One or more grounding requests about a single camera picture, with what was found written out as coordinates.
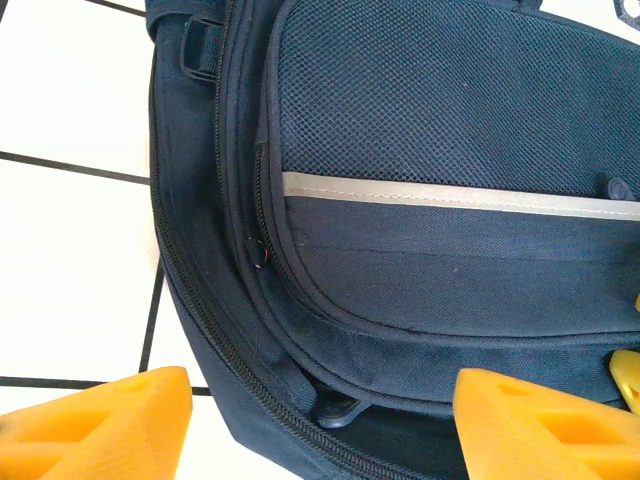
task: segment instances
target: reflective strip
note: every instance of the reflective strip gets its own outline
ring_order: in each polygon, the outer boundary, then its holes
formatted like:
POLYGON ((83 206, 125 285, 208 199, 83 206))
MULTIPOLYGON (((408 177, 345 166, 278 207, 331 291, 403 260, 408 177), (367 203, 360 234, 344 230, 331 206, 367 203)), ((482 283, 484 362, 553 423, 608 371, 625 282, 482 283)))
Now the reflective strip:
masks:
POLYGON ((640 221, 640 202, 283 173, 284 194, 348 202, 640 221))

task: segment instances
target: navy blue backpack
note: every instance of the navy blue backpack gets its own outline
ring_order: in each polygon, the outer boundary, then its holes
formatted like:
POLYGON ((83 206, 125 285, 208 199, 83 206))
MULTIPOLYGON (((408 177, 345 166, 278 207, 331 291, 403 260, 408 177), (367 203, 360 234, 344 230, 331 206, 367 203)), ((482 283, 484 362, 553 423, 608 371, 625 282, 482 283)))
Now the navy blue backpack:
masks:
POLYGON ((147 0, 162 262, 238 442, 464 479, 461 368, 622 406, 640 47, 539 6, 147 0))

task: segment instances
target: backpack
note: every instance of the backpack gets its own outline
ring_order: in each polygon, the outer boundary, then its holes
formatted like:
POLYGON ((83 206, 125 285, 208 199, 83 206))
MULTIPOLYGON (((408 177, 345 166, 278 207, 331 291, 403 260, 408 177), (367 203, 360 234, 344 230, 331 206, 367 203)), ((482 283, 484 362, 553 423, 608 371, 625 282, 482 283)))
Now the backpack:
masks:
POLYGON ((622 406, 640 47, 540 3, 147 0, 162 262, 238 442, 464 479, 461 368, 622 406))

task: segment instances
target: tiled floor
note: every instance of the tiled floor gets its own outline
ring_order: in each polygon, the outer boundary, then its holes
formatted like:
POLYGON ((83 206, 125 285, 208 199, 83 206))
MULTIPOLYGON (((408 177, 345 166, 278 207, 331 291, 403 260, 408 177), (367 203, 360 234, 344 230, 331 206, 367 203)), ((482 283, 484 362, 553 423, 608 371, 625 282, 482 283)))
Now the tiled floor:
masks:
MULTIPOLYGON (((179 479, 295 478, 236 444, 158 266, 143 0, 0 0, 0 414, 183 365, 179 479)), ((640 43, 611 0, 543 9, 640 43)))

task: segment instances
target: strap buckle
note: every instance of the strap buckle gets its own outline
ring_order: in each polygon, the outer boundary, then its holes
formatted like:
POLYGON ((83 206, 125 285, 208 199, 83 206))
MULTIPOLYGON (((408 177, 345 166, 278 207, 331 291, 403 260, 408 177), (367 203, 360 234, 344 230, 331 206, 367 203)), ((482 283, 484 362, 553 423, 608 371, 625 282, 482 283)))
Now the strap buckle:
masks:
POLYGON ((640 31, 640 2, 638 0, 613 0, 613 4, 616 7, 616 15, 618 19, 632 28, 640 31), (634 13, 627 9, 627 2, 635 1, 638 4, 635 16, 634 13))
POLYGON ((222 30, 222 22, 204 14, 193 15, 185 23, 180 68, 186 76, 215 83, 222 30))

